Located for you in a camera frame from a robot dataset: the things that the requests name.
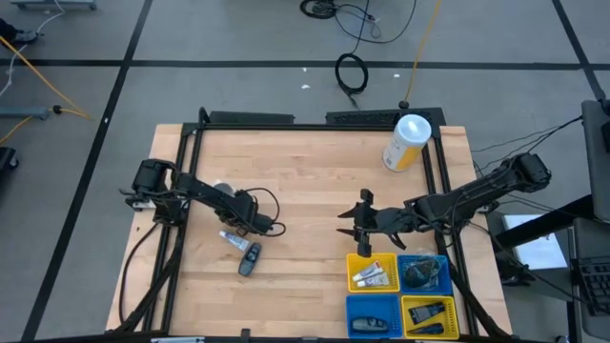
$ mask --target gray floor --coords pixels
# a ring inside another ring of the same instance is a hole
[[[50,23],[44,39],[25,54],[35,59],[122,59],[143,0],[98,4],[98,11],[69,11]],[[365,60],[413,61],[434,4],[419,0],[411,27],[394,44],[363,43],[357,54]],[[610,2],[562,4],[589,60],[610,62]],[[372,0],[370,12],[387,39],[402,26],[410,8],[410,1]],[[8,2],[0,3],[0,16],[32,28],[48,17]],[[359,29],[353,17],[342,19],[348,30]],[[331,61],[354,43],[335,21],[302,15],[296,0],[154,0],[134,58]],[[0,58],[9,57],[0,50]],[[578,63],[549,0],[445,1],[422,60]],[[102,116],[118,73],[115,67],[40,70],[94,118]],[[348,80],[361,77],[358,70],[342,74]],[[409,69],[371,69],[369,87],[357,97],[359,106],[394,108],[410,74]],[[610,91],[610,71],[598,71],[597,77]],[[2,72],[0,84],[4,82]],[[465,126],[476,149],[575,118],[580,102],[592,97],[582,71],[419,70],[411,102],[414,107],[443,107],[447,122]],[[0,106],[54,104],[62,102],[21,67],[0,98]],[[117,189],[131,184],[139,161],[148,155],[155,125],[194,120],[200,106],[293,113],[299,123],[322,123],[326,111],[352,109],[327,68],[129,69],[38,338],[104,330],[132,219]],[[0,133],[16,122],[0,120]],[[19,150],[22,164],[0,197],[0,341],[21,337],[98,125],[99,120],[62,114],[29,123],[9,141]],[[510,150],[486,151],[475,158],[483,166]],[[589,193],[580,125],[560,131],[536,152],[554,179],[531,199],[556,207]],[[537,212],[511,205],[503,210]],[[517,334],[549,340],[567,333],[565,318],[550,319],[564,313],[563,303],[526,290],[505,291]]]

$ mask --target black floor stripe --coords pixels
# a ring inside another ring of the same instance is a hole
[[[587,81],[589,82],[589,87],[591,87],[591,91],[595,95],[596,99],[605,99],[606,95],[601,89],[600,82],[598,81],[598,78],[596,77],[595,73],[593,72],[593,69],[591,68],[591,65],[589,64],[589,60],[587,59],[587,56],[584,53],[584,50],[582,49],[582,45],[580,44],[580,41],[577,38],[576,33],[574,32],[574,28],[570,23],[570,19],[568,18],[568,15],[565,12],[563,5],[561,4],[561,1],[553,0],[553,6],[557,11],[557,15],[559,16],[559,20],[563,25],[565,34],[567,34],[568,39],[570,40],[570,44],[572,44],[572,48],[574,49],[574,52],[576,53],[576,56],[579,59],[580,64],[582,65],[584,75],[586,76]]]
[[[108,131],[108,127],[112,121],[112,115],[114,113],[114,109],[116,108],[116,103],[118,102],[121,90],[123,89],[123,85],[125,84],[125,78],[127,76],[127,71],[130,68],[130,63],[133,59],[135,48],[137,47],[137,43],[142,34],[144,24],[146,23],[146,18],[148,17],[149,11],[151,9],[152,2],[153,0],[145,0],[144,5],[142,6],[142,10],[140,11],[140,15],[138,16],[137,23],[135,25],[135,29],[133,30],[132,38],[130,40],[130,44],[128,45],[127,51],[125,52],[125,58],[123,59],[121,69],[119,70],[118,75],[116,76],[116,81],[114,81],[114,86],[112,88],[108,104],[106,105],[106,109],[104,110],[104,115],[100,119],[97,134],[93,139],[91,150],[89,152],[89,156],[87,157],[87,162],[85,164],[85,169],[83,170],[83,173],[78,182],[76,193],[74,194],[74,198],[70,204],[70,209],[68,210],[66,221],[64,222],[64,226],[61,230],[61,233],[59,234],[57,245],[55,246],[55,250],[53,251],[53,255],[51,257],[51,262],[49,263],[47,272],[45,273],[45,277],[40,286],[40,290],[38,291],[38,295],[36,296],[36,300],[34,301],[34,305],[31,309],[30,317],[28,318],[28,323],[26,324],[26,328],[23,332],[23,335],[21,336],[22,341],[33,340],[36,337],[38,328],[40,327],[40,323],[45,313],[45,309],[47,308],[47,304],[49,303],[49,298],[51,297],[51,292],[55,284],[55,280],[57,279],[57,275],[59,274],[62,261],[66,254],[66,249],[68,248],[72,232],[74,231],[76,219],[78,218],[78,214],[83,204],[83,200],[85,199],[85,195],[87,194],[87,189],[89,188],[89,184],[92,179],[95,164],[97,163],[99,153],[102,150],[102,144],[104,143],[106,132]]]
[[[121,67],[122,60],[63,60],[32,59],[37,67]],[[132,60],[130,67],[139,68],[334,68],[336,61],[180,61],[180,60]],[[9,59],[0,59],[0,66],[7,66]],[[370,69],[410,69],[413,61],[367,61]],[[15,63],[23,66],[21,61]],[[359,68],[351,61],[342,68]],[[610,70],[610,64],[589,65],[592,70]],[[511,63],[511,62],[419,62],[418,69],[473,70],[473,71],[577,71],[580,63]]]

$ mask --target small tube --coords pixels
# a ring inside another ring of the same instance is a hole
[[[368,266],[367,268],[363,269],[362,271],[360,271],[356,275],[352,276],[352,280],[360,281],[360,280],[365,279],[367,277],[371,277],[371,276],[375,276],[377,274],[381,274],[382,272],[383,272],[383,268],[381,268],[381,264],[379,263],[379,261],[375,261],[375,262],[373,262],[372,265]]]
[[[227,240],[231,242],[231,244],[233,244],[236,248],[240,249],[243,252],[245,252],[246,248],[248,248],[248,245],[250,245],[249,240],[242,238],[234,233],[224,231],[221,231],[219,233],[221,236],[227,238]]]
[[[359,287],[388,286],[390,284],[390,280],[388,279],[388,273],[385,272],[362,281],[358,281],[356,284]]]

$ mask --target plastic tray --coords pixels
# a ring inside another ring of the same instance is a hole
[[[445,305],[445,311],[428,320],[415,325],[409,314],[409,309],[434,304],[441,301]],[[410,339],[423,340],[457,340],[459,338],[458,317],[456,316],[456,305],[453,296],[446,295],[403,295],[400,299],[402,308],[402,327],[404,336]],[[410,330],[418,329],[430,324],[441,323],[445,329],[441,334],[411,334]]]
[[[350,338],[397,338],[402,337],[400,301],[395,294],[348,295],[345,299],[347,334]],[[352,320],[362,316],[372,316],[388,322],[387,333],[353,333]]]
[[[451,285],[451,276],[449,275],[449,264],[447,257],[442,255],[431,255],[441,263],[440,271],[438,272],[438,285],[431,290],[418,290],[407,287],[404,283],[404,272],[407,269],[407,264],[417,261],[425,255],[399,255],[398,256],[398,275],[400,277],[400,291],[405,294],[415,295],[451,295],[454,289]]]
[[[351,293],[392,293],[400,291],[400,282],[398,280],[397,255],[395,253],[373,253],[370,258],[359,256],[357,253],[348,253],[346,260],[347,283],[348,289]],[[388,274],[390,285],[376,287],[358,287],[356,282],[352,280],[352,276],[367,268],[375,261],[379,261],[379,263],[381,264],[381,268],[383,268],[383,271]]]

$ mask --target white lid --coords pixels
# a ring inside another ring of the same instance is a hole
[[[400,118],[396,128],[400,136],[412,144],[424,145],[432,134],[430,123],[416,114],[407,114]]]

